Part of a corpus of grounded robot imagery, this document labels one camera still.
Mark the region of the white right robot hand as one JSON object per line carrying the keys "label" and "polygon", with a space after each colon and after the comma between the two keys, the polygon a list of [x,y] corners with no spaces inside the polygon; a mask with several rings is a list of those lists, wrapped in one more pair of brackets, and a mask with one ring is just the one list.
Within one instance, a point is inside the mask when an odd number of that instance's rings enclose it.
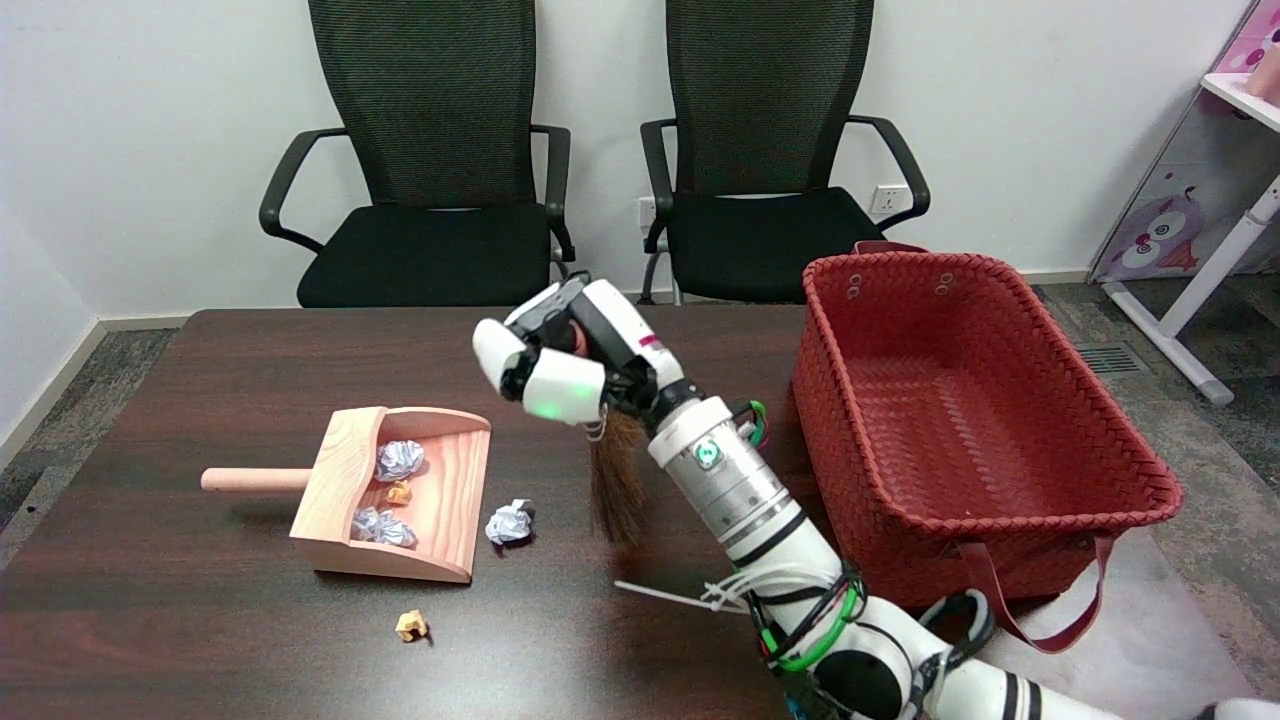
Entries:
{"label": "white right robot hand", "polygon": [[500,397],[566,425],[599,423],[617,410],[653,434],[694,395],[637,307],[588,272],[549,284],[502,322],[483,319],[471,346]]}

